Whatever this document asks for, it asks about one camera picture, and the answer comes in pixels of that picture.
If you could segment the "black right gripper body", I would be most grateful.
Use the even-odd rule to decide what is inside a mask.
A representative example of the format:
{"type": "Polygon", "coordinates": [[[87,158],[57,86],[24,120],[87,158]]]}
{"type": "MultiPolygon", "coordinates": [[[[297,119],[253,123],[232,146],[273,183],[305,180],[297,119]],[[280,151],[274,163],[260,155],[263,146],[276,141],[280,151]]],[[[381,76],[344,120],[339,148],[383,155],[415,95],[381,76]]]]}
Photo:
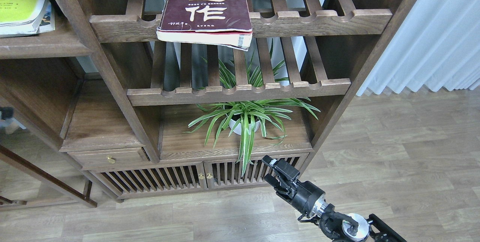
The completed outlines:
{"type": "Polygon", "coordinates": [[[276,194],[291,204],[303,216],[321,216],[325,210],[325,192],[312,184],[312,182],[300,182],[299,170],[283,159],[274,162],[274,171],[278,179],[274,185],[276,194]]]}

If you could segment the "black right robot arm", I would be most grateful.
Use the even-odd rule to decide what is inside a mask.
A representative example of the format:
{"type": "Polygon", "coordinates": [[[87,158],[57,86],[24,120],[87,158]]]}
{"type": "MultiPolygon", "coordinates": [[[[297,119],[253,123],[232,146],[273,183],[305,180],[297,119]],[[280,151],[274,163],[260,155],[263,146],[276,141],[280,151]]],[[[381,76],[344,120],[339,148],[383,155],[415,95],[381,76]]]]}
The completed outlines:
{"type": "Polygon", "coordinates": [[[299,170],[287,161],[269,155],[262,161],[276,173],[276,177],[266,174],[265,181],[281,199],[300,212],[298,221],[314,223],[333,242],[365,242],[368,237],[376,242],[406,241],[373,213],[365,219],[357,213],[336,212],[335,206],[325,201],[325,192],[312,182],[300,182],[299,170]]]}

